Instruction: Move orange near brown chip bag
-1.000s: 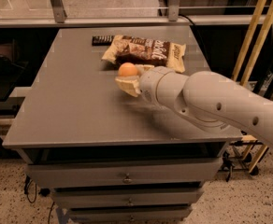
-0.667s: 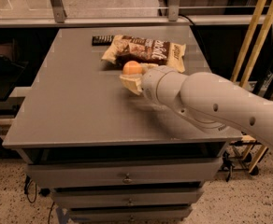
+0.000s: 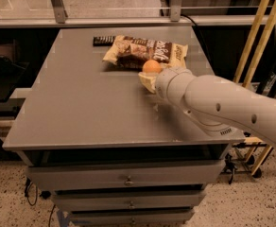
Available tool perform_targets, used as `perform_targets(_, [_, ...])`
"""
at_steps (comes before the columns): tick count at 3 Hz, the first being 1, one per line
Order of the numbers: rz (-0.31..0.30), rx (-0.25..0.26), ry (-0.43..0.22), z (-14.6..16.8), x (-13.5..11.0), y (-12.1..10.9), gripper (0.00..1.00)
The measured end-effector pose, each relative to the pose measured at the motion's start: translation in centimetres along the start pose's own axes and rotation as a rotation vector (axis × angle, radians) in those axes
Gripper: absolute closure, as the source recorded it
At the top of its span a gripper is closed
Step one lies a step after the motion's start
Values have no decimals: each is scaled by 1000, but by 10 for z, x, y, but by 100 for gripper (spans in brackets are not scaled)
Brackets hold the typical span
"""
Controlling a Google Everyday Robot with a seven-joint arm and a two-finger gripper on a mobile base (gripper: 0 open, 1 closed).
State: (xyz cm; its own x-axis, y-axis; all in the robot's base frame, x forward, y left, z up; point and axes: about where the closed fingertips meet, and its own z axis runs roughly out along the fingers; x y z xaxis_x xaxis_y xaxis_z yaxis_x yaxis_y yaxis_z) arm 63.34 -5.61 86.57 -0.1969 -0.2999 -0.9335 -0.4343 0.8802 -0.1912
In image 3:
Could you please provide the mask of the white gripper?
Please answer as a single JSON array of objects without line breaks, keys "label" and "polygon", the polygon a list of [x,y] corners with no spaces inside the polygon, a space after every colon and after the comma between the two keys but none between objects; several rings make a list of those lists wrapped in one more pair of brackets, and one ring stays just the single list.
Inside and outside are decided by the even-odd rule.
[{"label": "white gripper", "polygon": [[169,67],[158,73],[140,72],[141,83],[152,93],[171,105],[182,106],[188,84],[196,78],[189,69]]}]

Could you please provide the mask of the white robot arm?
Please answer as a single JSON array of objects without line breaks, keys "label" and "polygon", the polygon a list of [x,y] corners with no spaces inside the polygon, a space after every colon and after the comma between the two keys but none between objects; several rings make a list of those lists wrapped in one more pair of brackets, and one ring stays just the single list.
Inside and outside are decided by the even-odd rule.
[{"label": "white robot arm", "polygon": [[195,76],[184,67],[139,74],[141,83],[179,108],[211,136],[246,131],[276,148],[276,99],[215,75]]}]

